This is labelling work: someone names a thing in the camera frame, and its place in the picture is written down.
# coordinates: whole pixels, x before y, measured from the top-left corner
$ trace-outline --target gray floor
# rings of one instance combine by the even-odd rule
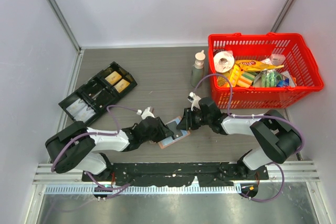
[[[77,85],[84,84],[101,69],[115,61],[130,72],[138,83],[118,104],[145,109],[154,107],[155,116],[163,122],[182,116],[183,109],[191,104],[188,94],[193,90],[190,75],[195,53],[207,48],[133,48],[133,49],[93,49],[85,50]],[[210,95],[208,81],[199,88],[200,97]],[[133,112],[114,109],[122,127],[132,126],[140,121]],[[233,110],[236,114],[258,114],[267,110]],[[98,119],[92,128],[115,130],[108,114]],[[179,142],[160,149],[157,144],[144,143],[138,150],[128,153],[108,151],[112,162],[208,162],[236,161],[244,153],[258,146],[253,137],[243,135],[222,136],[206,126],[192,132]]]
[[[258,197],[272,197],[279,186],[261,184]],[[76,209],[92,198],[91,195],[46,195],[37,223],[318,223],[306,183],[286,183],[282,194],[269,203],[252,202],[238,194],[123,195],[106,202],[90,202],[75,211],[59,211]]]

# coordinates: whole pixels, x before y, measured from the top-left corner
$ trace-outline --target gray wood tabletop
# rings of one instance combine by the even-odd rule
[[[100,70],[115,61],[131,73],[138,83],[118,105],[135,109],[154,107],[154,115],[168,122],[183,115],[190,107],[188,94],[193,90],[190,84],[191,69],[195,53],[206,47],[165,47],[128,49],[85,50],[76,88],[88,81]],[[209,81],[198,89],[200,97],[210,96]],[[265,113],[267,109],[233,110],[236,114]],[[141,118],[132,111],[113,109],[121,127],[130,127]],[[107,113],[90,127],[98,130],[115,130],[113,119]],[[178,142],[161,149],[158,144],[146,142],[139,149],[126,153],[106,151],[112,162],[218,162],[237,161],[252,148],[258,147],[254,137],[245,135],[223,136],[203,126]]]

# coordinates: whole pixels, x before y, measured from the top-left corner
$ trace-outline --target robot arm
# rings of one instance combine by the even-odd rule
[[[111,164],[100,152],[114,150],[128,152],[139,148],[146,141],[159,142],[174,133],[161,121],[155,118],[152,108],[148,107],[142,114],[142,121],[132,127],[117,131],[98,131],[86,127],[83,122],[75,122],[46,142],[46,148],[54,162],[61,150],[70,140],[80,134],[87,133],[74,142],[63,154],[55,166],[57,173],[65,173],[74,168],[91,172],[104,179],[110,175]]]
[[[280,120],[263,118],[233,118],[222,113],[210,97],[200,99],[194,93],[188,97],[191,108],[184,109],[183,118],[177,126],[179,130],[196,130],[208,125],[215,133],[244,134],[255,136],[260,147],[251,150],[240,158],[238,171],[243,177],[249,177],[259,167],[275,162],[282,164],[301,145],[298,133]],[[269,110],[264,115],[284,118],[278,111]]]

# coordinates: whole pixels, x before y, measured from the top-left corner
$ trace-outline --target tape roll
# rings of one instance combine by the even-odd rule
[[[218,73],[225,73],[229,71],[235,64],[235,58],[230,51],[222,51],[215,55],[214,65]]]

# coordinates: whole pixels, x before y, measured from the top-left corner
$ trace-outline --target bottle cap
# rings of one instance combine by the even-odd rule
[[[204,65],[204,60],[205,60],[205,54],[204,54],[204,50],[202,50],[201,52],[198,52],[197,54],[195,54],[195,68],[203,68]]]

